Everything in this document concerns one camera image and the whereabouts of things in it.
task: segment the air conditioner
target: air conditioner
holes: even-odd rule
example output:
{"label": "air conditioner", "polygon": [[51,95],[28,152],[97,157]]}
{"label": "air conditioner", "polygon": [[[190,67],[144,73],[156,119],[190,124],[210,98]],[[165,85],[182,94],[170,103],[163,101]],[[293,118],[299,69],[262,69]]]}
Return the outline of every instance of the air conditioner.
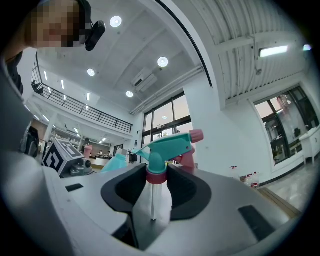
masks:
{"label": "air conditioner", "polygon": [[138,75],[131,81],[137,92],[144,92],[150,88],[156,81],[157,77],[147,68],[142,69]]}

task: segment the ceiling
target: ceiling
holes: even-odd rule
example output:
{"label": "ceiling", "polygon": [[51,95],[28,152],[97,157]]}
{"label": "ceiling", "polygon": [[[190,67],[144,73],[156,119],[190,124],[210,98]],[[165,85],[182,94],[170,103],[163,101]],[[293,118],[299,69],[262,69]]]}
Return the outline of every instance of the ceiling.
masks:
{"label": "ceiling", "polygon": [[[54,111],[49,106],[45,107],[44,105],[40,105],[37,103],[27,103],[27,107],[33,114],[35,114],[40,119],[41,122],[45,124],[48,124],[48,121],[46,121],[46,119],[42,115],[46,116],[49,119],[49,121],[52,120],[52,117],[54,116]],[[68,132],[69,134],[73,134],[74,136],[77,136],[74,130],[74,128],[76,128],[80,136],[89,138],[92,142],[100,142],[102,139],[106,138],[102,145],[109,145],[120,142],[122,140],[127,140],[120,136],[116,136],[114,134],[110,134],[108,132],[92,128],[83,123],[79,123],[61,114],[57,115],[54,125],[59,130]]]}
{"label": "ceiling", "polygon": [[[173,33],[172,26],[164,23],[137,0],[89,0],[92,7],[92,22],[102,20],[106,32],[93,51],[84,47],[43,48],[37,51],[38,62],[44,83],[61,91],[61,79],[64,86],[71,88],[67,93],[72,98],[83,97],[77,87],[83,88],[99,99],[121,106],[128,112],[154,95],[170,82],[194,69],[200,61],[191,57]],[[111,27],[110,19],[120,16],[119,27]],[[158,66],[158,59],[166,57],[167,67]],[[136,92],[132,80],[142,70],[148,68],[157,78],[157,82],[144,92]],[[87,74],[93,69],[95,76]],[[44,71],[50,73],[48,82]],[[134,93],[132,98],[126,92]]]}
{"label": "ceiling", "polygon": [[[260,88],[302,73],[306,43],[270,0],[190,0],[211,35],[214,74],[221,100],[238,101]],[[288,46],[283,54],[259,57],[263,48]]]}

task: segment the window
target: window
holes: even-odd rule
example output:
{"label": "window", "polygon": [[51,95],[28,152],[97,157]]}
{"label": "window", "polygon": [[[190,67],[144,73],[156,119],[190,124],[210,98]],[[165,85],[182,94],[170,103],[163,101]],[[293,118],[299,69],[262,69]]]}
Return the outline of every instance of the window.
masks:
{"label": "window", "polygon": [[265,118],[265,117],[273,114],[273,111],[267,101],[263,102],[259,105],[256,105],[255,107],[258,110],[261,118]]}
{"label": "window", "polygon": [[142,144],[192,129],[187,99],[182,93],[145,114]]}
{"label": "window", "polygon": [[315,110],[300,87],[255,107],[264,123],[276,164],[300,152],[299,138],[319,125]]}
{"label": "window", "polygon": [[152,122],[152,113],[146,116],[144,131],[151,130],[151,122]]}
{"label": "window", "polygon": [[172,103],[168,103],[154,111],[153,128],[166,125],[174,120]]}
{"label": "window", "polygon": [[186,96],[183,95],[173,101],[175,120],[190,116]]}

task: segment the person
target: person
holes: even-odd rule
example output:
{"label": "person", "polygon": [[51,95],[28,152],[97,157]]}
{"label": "person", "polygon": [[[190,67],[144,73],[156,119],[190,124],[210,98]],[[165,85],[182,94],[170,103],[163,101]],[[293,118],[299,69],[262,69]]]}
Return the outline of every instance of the person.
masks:
{"label": "person", "polygon": [[23,51],[29,47],[73,47],[87,33],[91,6],[86,0],[42,0],[22,22],[13,35],[3,56],[8,73],[21,93],[24,86],[17,66]]}

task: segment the white pillar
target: white pillar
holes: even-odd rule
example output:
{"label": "white pillar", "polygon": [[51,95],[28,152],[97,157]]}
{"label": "white pillar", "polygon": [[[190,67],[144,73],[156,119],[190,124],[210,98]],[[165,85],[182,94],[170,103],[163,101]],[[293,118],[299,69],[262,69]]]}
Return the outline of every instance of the white pillar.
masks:
{"label": "white pillar", "polygon": [[43,147],[41,149],[41,152],[44,152],[45,144],[46,144],[46,142],[49,142],[52,129],[53,129],[55,122],[57,120],[57,116],[58,116],[58,114],[55,112],[55,113],[53,113],[53,116],[51,116],[51,118],[50,118],[49,125],[48,125],[48,127],[45,131],[45,134],[44,134],[44,138],[43,138],[44,142],[43,142]]}

